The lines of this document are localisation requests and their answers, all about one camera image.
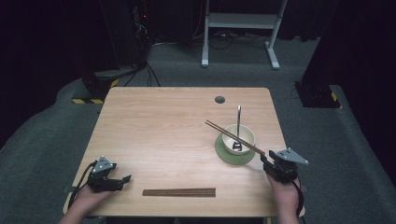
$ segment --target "black curtain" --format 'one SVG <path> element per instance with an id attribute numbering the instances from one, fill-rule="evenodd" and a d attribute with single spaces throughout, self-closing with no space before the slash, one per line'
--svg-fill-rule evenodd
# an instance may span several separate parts
<path id="1" fill-rule="evenodd" d="M 289 0 L 278 37 L 303 41 L 321 37 L 338 0 Z"/>

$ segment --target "black equipment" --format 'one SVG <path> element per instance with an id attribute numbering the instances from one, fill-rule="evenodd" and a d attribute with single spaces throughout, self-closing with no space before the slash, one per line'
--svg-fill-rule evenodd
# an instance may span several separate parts
<path id="1" fill-rule="evenodd" d="M 294 183 L 294 180 L 298 177 L 296 162 L 307 165 L 308 161 L 293 151 L 291 148 L 278 151 L 277 153 L 270 150 L 269 155 L 272 159 L 274 159 L 274 163 L 269 162 L 267 158 L 261 154 L 261 160 L 263 162 L 262 168 L 265 173 L 270 175 L 277 182 L 282 184 L 291 183 L 296 188 L 299 198 L 296 211 L 296 215 L 298 217 L 304 206 L 304 195 L 301 191 L 301 186 L 297 186 L 296 183 Z"/>
<path id="2" fill-rule="evenodd" d="M 121 180 L 108 179 L 110 171 L 116 169 L 116 166 L 116 163 L 111 163 L 102 156 L 88 176 L 88 186 L 95 192 L 122 190 L 123 185 L 131 180 L 131 176 L 127 175 Z"/>
<path id="3" fill-rule="evenodd" d="M 131 176 L 127 175 L 123 179 L 108 179 L 107 176 L 110 174 L 112 170 L 116 168 L 116 163 L 111 163 L 108 159 L 102 156 L 99 161 L 94 161 L 91 163 L 84 171 L 81 179 L 78 182 L 78 185 L 75 187 L 72 195 L 70 196 L 68 208 L 73 204 L 79 190 L 83 188 L 85 185 L 90 186 L 94 192 L 102 192 L 102 191 L 116 191 L 122 190 L 123 185 L 128 183 L 131 180 Z M 80 187 L 82 180 L 87 174 L 88 170 L 91 168 L 90 175 L 88 176 L 87 183 Z"/>

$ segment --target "ceramic bowl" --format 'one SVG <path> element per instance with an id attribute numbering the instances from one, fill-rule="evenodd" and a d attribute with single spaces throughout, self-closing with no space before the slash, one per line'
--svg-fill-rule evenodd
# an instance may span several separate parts
<path id="1" fill-rule="evenodd" d="M 236 124 L 232 124 L 228 126 L 225 130 L 236 135 Z M 242 124 L 239 126 L 239 138 L 245 140 L 246 142 L 254 146 L 255 143 L 254 133 L 247 126 Z M 233 143 L 235 142 L 235 140 L 233 140 L 231 137 L 227 136 L 226 134 L 222 135 L 222 140 L 225 145 L 225 148 L 234 155 L 237 156 L 243 155 L 250 150 L 250 148 L 244 145 L 242 145 L 241 151 L 233 150 Z"/>

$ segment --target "spoon handle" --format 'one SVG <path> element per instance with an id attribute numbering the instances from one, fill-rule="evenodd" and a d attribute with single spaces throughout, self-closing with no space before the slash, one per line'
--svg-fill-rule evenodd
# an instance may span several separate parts
<path id="1" fill-rule="evenodd" d="M 239 138 L 239 125 L 241 123 L 241 105 L 238 106 L 238 121 L 236 122 L 236 136 Z"/>

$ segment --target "wooden table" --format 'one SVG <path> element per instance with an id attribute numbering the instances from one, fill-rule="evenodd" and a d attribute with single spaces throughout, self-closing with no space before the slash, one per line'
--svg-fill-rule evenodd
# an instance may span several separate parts
<path id="1" fill-rule="evenodd" d="M 215 102 L 223 96 L 225 102 Z M 93 216 L 273 217 L 271 187 L 256 153 L 245 165 L 230 165 L 216 153 L 221 127 L 241 123 L 261 150 L 285 149 L 270 92 L 265 88 L 113 88 L 78 169 L 105 156 L 118 168 L 110 178 L 133 180 Z M 148 197 L 144 189 L 216 188 L 215 198 Z"/>

